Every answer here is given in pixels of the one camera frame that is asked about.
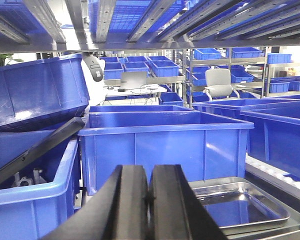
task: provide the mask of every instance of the blue plastic crate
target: blue plastic crate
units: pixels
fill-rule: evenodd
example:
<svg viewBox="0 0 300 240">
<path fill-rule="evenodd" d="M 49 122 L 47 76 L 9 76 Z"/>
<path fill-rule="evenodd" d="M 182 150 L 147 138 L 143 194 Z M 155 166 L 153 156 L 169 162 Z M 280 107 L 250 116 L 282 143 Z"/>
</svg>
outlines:
<svg viewBox="0 0 300 240">
<path fill-rule="evenodd" d="M 258 58 L 262 51 L 248 46 L 248 47 L 233 47 L 231 58 L 242 59 L 242 58 Z M 229 56 L 229 49 L 226 50 L 226 57 Z"/>
<path fill-rule="evenodd" d="M 22 0 L 0 0 L 0 15 L 26 34 L 47 32 Z"/>
<path fill-rule="evenodd" d="M 205 74 L 209 69 L 211 68 L 208 66 L 196 66 L 192 68 L 192 74 Z M 190 80 L 190 67 L 186 68 L 185 77 L 187 80 Z"/>
<path fill-rule="evenodd" d="M 247 73 L 246 71 L 242 69 L 231 69 L 231 83 L 251 83 L 254 80 L 254 76 Z"/>
<path fill-rule="evenodd" d="M 269 93 L 285 93 L 289 89 L 289 81 L 271 80 Z"/>
<path fill-rule="evenodd" d="M 0 168 L 51 132 L 0 133 Z M 0 239 L 37 240 L 71 217 L 79 192 L 78 166 L 78 140 L 65 140 L 20 171 L 33 178 L 33 169 L 41 168 L 47 183 L 10 188 L 13 177 L 3 183 Z"/>
<path fill-rule="evenodd" d="M 170 111 L 192 111 L 192 109 L 176 105 L 110 105 L 91 106 L 89 113 L 104 112 L 170 112 Z"/>
<path fill-rule="evenodd" d="M 146 76 L 149 76 L 149 68 L 143 61 L 126 62 L 124 64 L 124 70 L 126 72 L 146 72 Z"/>
<path fill-rule="evenodd" d="M 243 177 L 253 128 L 250 122 L 198 111 L 90 113 L 88 124 L 78 134 L 89 195 L 118 164 L 143 165 L 148 180 L 157 164 L 181 164 L 188 181 Z"/>
<path fill-rule="evenodd" d="M 124 72 L 124 68 L 121 63 L 106 63 L 104 68 L 103 79 L 121 79 L 121 75 Z"/>
<path fill-rule="evenodd" d="M 300 101 L 241 115 L 255 125 L 248 154 L 300 178 Z"/>
<path fill-rule="evenodd" d="M 220 59 L 221 52 L 214 48 L 198 48 L 194 49 L 194 58 L 197 60 Z"/>
<path fill-rule="evenodd" d="M 101 60 L 104 60 L 106 63 L 119 63 L 119 58 L 116 56 L 102 56 Z"/>
<path fill-rule="evenodd" d="M 159 97 L 159 104 L 183 106 L 184 101 L 176 92 L 163 92 Z"/>
<path fill-rule="evenodd" d="M 81 116 L 89 94 L 80 54 L 0 67 L 0 131 L 26 132 Z"/>
<path fill-rule="evenodd" d="M 285 53 L 268 53 L 268 64 L 287 64 L 291 62 L 292 54 Z"/>
<path fill-rule="evenodd" d="M 255 99 L 235 99 L 235 100 L 218 100 L 210 102 L 197 102 L 192 106 L 195 110 L 218 114 L 230 118 L 242 119 L 241 111 L 248 111 L 254 109 L 267 109 L 276 107 L 289 106 L 294 103 L 292 99 L 278 99 L 278 98 L 255 98 Z"/>
<path fill-rule="evenodd" d="M 151 67 L 157 77 L 179 76 L 179 66 L 173 61 L 153 61 Z"/>
<path fill-rule="evenodd" d="M 148 59 L 145 56 L 127 56 L 126 59 L 128 63 L 148 62 Z"/>
</svg>

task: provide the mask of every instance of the blue plastic bin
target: blue plastic bin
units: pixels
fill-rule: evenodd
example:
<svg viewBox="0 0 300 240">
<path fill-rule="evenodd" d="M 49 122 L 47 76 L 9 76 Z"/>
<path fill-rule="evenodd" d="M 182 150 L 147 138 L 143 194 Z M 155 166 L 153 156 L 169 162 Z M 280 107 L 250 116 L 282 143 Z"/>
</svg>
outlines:
<svg viewBox="0 0 300 240">
<path fill-rule="evenodd" d="M 179 76 L 179 66 L 173 61 L 153 61 L 151 67 L 157 77 Z"/>
<path fill-rule="evenodd" d="M 255 99 L 235 99 L 235 100 L 218 100 L 209 102 L 197 102 L 192 106 L 195 110 L 218 114 L 235 119 L 242 119 L 241 111 L 254 109 L 267 109 L 289 106 L 295 102 L 293 99 L 278 99 L 278 98 L 255 98 Z"/>
<path fill-rule="evenodd" d="M 260 57 L 262 51 L 248 46 L 248 47 L 233 47 L 231 58 L 233 59 L 243 59 L 243 58 L 258 58 Z M 229 49 L 226 50 L 226 57 L 229 56 Z"/>
<path fill-rule="evenodd" d="M 0 167 L 51 132 L 0 133 Z M 0 186 L 0 239 L 40 239 L 74 214 L 80 175 L 78 142 L 65 140 L 20 171 L 21 176 L 33 178 L 33 169 L 41 168 L 47 183 L 10 188 L 11 177 Z"/>
<path fill-rule="evenodd" d="M 80 54 L 0 67 L 0 131 L 35 131 L 80 116 L 89 94 Z"/>
<path fill-rule="evenodd" d="M 47 33 L 22 0 L 0 0 L 0 15 L 26 34 Z"/>
<path fill-rule="evenodd" d="M 300 178 L 300 101 L 241 115 L 255 125 L 249 155 Z"/>
<path fill-rule="evenodd" d="M 148 60 L 145 56 L 127 56 L 126 59 L 127 59 L 128 63 L 148 62 Z"/>
<path fill-rule="evenodd" d="M 159 97 L 159 104 L 183 106 L 184 101 L 176 92 L 163 92 Z"/>
<path fill-rule="evenodd" d="M 221 52 L 214 48 L 198 48 L 194 49 L 194 58 L 197 60 L 220 59 Z"/>
<path fill-rule="evenodd" d="M 124 69 L 126 72 L 146 72 L 146 76 L 149 76 L 149 68 L 148 66 L 140 61 L 140 62 L 126 62 L 124 64 Z"/>
<path fill-rule="evenodd" d="M 169 111 L 192 111 L 192 109 L 176 105 L 110 105 L 91 106 L 89 113 L 104 112 L 169 112 Z"/>
<path fill-rule="evenodd" d="M 119 63 L 119 58 L 116 56 L 102 56 L 100 60 L 104 60 L 106 63 Z"/>
<path fill-rule="evenodd" d="M 121 79 L 121 75 L 124 72 L 124 68 L 121 63 L 106 63 L 104 68 L 104 80 L 108 79 Z"/>
<path fill-rule="evenodd" d="M 292 54 L 285 53 L 268 53 L 268 64 L 287 64 L 291 62 Z"/>
<path fill-rule="evenodd" d="M 231 69 L 231 83 L 251 83 L 254 80 L 254 76 L 247 73 L 243 69 Z"/>
<path fill-rule="evenodd" d="M 118 164 L 143 165 L 148 180 L 158 164 L 181 164 L 188 181 L 243 177 L 253 128 L 250 122 L 198 111 L 90 113 L 88 124 L 78 134 L 89 195 Z"/>
</svg>

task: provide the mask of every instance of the stainless steel tray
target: stainless steel tray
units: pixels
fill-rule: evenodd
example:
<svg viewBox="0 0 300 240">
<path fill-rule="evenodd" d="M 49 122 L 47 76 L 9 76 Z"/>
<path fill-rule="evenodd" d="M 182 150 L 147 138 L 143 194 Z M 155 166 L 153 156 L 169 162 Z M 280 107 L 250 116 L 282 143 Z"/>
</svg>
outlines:
<svg viewBox="0 0 300 240">
<path fill-rule="evenodd" d="M 240 177 L 190 184 L 226 235 L 281 228 L 290 213 L 277 199 Z"/>
</svg>

